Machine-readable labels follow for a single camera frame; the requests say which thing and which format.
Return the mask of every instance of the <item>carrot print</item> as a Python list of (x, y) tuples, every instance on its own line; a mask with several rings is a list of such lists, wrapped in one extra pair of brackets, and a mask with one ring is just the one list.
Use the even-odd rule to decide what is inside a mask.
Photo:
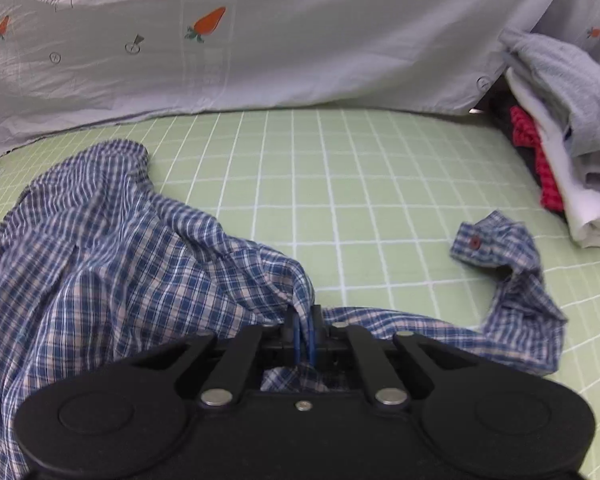
[(587, 31), (587, 38), (599, 38), (600, 37), (600, 28), (591, 27)]
[(7, 23), (9, 23), (9, 15), (5, 16), (0, 22), (0, 39), (4, 39), (4, 35), (7, 33)]
[(202, 36), (208, 36), (216, 30), (225, 11), (226, 7), (218, 7), (216, 10), (208, 13), (208, 15), (197, 20), (193, 27), (187, 27), (187, 35), (185, 38), (188, 40), (193, 40), (195, 38), (198, 40), (198, 43), (205, 43)]

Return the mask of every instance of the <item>green cutting mat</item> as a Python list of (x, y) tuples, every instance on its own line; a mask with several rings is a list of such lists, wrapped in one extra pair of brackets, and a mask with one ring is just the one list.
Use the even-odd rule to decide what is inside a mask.
[(524, 221), (570, 318), (555, 379), (598, 422), (583, 471), (600, 479), (600, 249), (575, 247), (502, 134), (472, 118), (376, 110), (205, 114), (40, 140), (0, 158), (0, 220), (56, 162), (126, 137), (151, 153), (160, 192), (217, 216), (232, 235), (298, 259), (326, 306), (378, 306), (475, 327), (494, 285), (448, 257), (460, 222), (499, 209)]

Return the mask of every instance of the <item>red checkered fabric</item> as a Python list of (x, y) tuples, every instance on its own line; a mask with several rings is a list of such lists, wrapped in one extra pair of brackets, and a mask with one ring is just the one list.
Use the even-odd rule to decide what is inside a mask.
[(536, 150), (536, 173), (540, 177), (542, 189), (540, 205), (551, 211), (564, 211), (562, 195), (555, 183), (554, 173), (546, 160), (534, 120), (519, 106), (512, 106), (509, 113), (511, 124), (513, 124), (513, 144)]

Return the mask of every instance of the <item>blue plaid shirt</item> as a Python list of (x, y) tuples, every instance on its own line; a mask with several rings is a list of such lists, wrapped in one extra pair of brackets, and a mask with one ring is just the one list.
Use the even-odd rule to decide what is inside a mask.
[[(0, 223), (0, 480), (26, 472), (12, 421), (46, 384), (197, 330), (231, 337), (248, 324), (283, 322), (289, 305), (308, 330), (314, 290), (300, 264), (157, 194), (147, 165), (140, 144), (103, 142), (34, 179)], [(554, 371), (565, 320), (542, 288), (524, 227), (499, 214), (463, 224), (452, 254), (513, 269), (482, 333), (365, 308), (327, 310), (326, 322), (361, 324), (379, 338), (411, 330), (523, 370)], [(338, 381), (308, 365), (272, 370), (262, 384), (330, 386)]]

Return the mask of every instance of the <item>white sheet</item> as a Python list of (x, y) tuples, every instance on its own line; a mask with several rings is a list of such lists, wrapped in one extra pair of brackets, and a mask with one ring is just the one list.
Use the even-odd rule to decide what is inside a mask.
[(576, 176), (560, 126), (532, 89), (510, 68), (506, 79), (513, 95), (536, 122), (544, 154), (562, 195), (571, 237), (581, 247), (600, 247), (600, 193), (586, 189)]
[[(466, 113), (504, 68), (503, 27), (531, 30), (551, 2), (0, 0), (0, 154), (47, 132), (200, 110), (344, 100)], [(221, 7), (204, 43), (185, 38)]]

